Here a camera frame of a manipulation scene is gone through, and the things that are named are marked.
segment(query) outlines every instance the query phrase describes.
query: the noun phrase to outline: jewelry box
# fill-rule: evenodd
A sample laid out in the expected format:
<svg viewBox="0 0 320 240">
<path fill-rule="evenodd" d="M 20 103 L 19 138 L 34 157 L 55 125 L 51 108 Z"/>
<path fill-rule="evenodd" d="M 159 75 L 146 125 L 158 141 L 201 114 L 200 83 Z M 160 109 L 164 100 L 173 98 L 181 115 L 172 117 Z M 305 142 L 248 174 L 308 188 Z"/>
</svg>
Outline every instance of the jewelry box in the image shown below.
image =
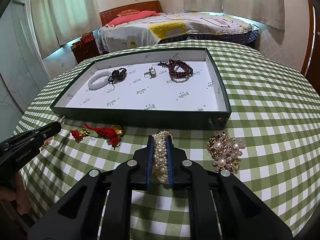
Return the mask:
<svg viewBox="0 0 320 240">
<path fill-rule="evenodd" d="M 193 71 L 184 78 L 172 77 L 164 64 L 159 65 L 169 59 Z M 124 79 L 111 77 L 118 69 Z M 94 82 L 108 77 L 112 82 L 90 90 L 90 79 L 102 72 L 109 76 Z M 153 49 L 97 59 L 70 82 L 51 109 L 83 122 L 186 130 L 222 130 L 231 114 L 219 70 L 206 48 Z"/>
</svg>

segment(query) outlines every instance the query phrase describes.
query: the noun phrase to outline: wooden bedside table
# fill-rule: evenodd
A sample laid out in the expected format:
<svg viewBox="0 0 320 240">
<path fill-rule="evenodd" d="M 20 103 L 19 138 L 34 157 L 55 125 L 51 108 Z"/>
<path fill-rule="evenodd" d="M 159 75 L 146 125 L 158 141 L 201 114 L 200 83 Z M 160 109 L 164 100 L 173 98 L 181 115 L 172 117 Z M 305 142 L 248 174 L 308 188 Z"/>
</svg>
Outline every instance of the wooden bedside table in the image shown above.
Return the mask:
<svg viewBox="0 0 320 240">
<path fill-rule="evenodd" d="M 75 47 L 74 49 L 72 49 L 72 52 L 73 52 L 73 55 L 75 55 L 75 58 L 78 64 L 84 61 L 85 59 L 100 55 L 100 52 L 98 50 L 98 46 L 96 43 L 96 39 L 88 41 L 84 43 L 82 46 Z"/>
</svg>

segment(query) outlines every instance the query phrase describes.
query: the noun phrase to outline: green and white gingham cloth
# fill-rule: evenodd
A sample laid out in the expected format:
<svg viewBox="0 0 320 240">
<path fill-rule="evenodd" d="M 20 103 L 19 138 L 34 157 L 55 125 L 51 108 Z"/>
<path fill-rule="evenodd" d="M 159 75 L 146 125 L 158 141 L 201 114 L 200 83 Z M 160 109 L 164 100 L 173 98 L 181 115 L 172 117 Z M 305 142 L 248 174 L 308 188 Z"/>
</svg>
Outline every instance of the green and white gingham cloth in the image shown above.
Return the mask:
<svg viewBox="0 0 320 240">
<path fill-rule="evenodd" d="M 14 134 L 59 118 L 50 105 L 89 63 L 97 58 L 154 48 L 207 47 L 227 89 L 232 115 L 231 137 L 242 137 L 247 149 L 237 177 L 263 200 L 296 235 L 320 200 L 320 97 L 296 70 L 266 59 L 248 47 L 220 41 L 183 41 L 119 51 L 83 61 L 50 81 L 19 121 Z M 95 132 L 77 143 L 70 130 L 82 122 L 66 120 L 60 134 L 21 171 L 38 216 L 54 205 L 92 168 L 107 171 L 132 158 L 157 129 L 124 127 L 120 147 L 113 149 Z M 175 146 L 188 158 L 213 170 L 206 144 L 213 131 L 170 130 Z M 153 185 L 132 193 L 131 239 L 189 239 L 188 199 Z"/>
</svg>

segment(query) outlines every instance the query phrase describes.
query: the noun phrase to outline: hand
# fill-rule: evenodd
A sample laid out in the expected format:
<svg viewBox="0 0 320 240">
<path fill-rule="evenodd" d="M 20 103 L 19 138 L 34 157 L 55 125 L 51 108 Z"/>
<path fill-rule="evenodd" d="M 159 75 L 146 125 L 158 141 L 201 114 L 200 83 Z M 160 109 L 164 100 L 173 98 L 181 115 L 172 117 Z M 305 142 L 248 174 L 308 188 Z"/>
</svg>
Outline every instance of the hand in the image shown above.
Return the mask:
<svg viewBox="0 0 320 240">
<path fill-rule="evenodd" d="M 30 200 L 27 195 L 27 191 L 24 188 L 20 173 L 15 174 L 14 178 L 17 186 L 16 192 L 14 193 L 6 187 L 0 187 L 0 200 L 15 200 L 17 202 L 18 213 L 23 215 L 28 213 L 31 209 Z"/>
</svg>

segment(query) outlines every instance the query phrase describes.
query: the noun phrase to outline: red pillow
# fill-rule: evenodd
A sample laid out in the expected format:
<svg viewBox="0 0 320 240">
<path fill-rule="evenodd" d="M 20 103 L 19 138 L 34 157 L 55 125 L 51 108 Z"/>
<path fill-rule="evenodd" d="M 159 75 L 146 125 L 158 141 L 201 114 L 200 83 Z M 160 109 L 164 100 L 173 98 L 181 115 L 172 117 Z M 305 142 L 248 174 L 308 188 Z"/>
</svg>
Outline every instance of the red pillow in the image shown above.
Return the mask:
<svg viewBox="0 0 320 240">
<path fill-rule="evenodd" d="M 125 11 L 122 11 L 121 13 L 119 13 L 117 16 L 118 17 L 121 17 L 121 16 L 126 16 L 126 15 L 131 15 L 131 14 L 137 14 L 139 13 L 140 11 L 139 10 L 136 10 L 136 9 L 131 9 L 131 10 L 125 10 Z"/>
<path fill-rule="evenodd" d="M 106 24 L 106 27 L 112 27 L 112 26 L 117 26 L 122 23 L 129 23 L 133 22 L 136 20 L 148 18 L 150 16 L 159 16 L 160 14 L 157 13 L 156 11 L 142 11 L 137 14 L 131 14 L 131 15 L 126 15 L 126 16 L 121 16 L 113 19 L 111 22 Z"/>
</svg>

